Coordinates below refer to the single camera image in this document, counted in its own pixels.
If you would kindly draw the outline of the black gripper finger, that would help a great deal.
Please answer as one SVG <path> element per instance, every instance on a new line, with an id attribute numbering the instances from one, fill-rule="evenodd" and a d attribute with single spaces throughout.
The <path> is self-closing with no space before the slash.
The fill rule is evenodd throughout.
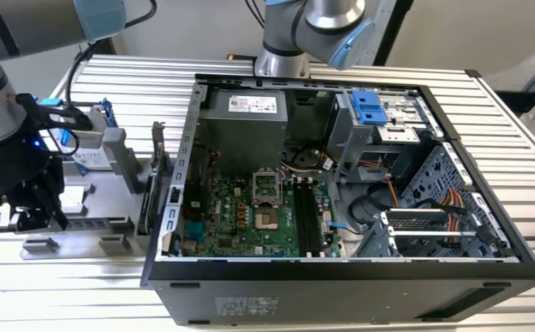
<path id="1" fill-rule="evenodd" d="M 0 232 L 26 232 L 46 228 L 49 215 L 43 210 L 19 209 L 6 206 L 0 209 Z"/>
<path id="2" fill-rule="evenodd" d="M 45 169 L 34 178 L 34 192 L 49 217 L 62 230 L 67 228 L 67 217 L 62 211 L 59 195 L 65 191 L 65 179 L 59 171 Z"/>

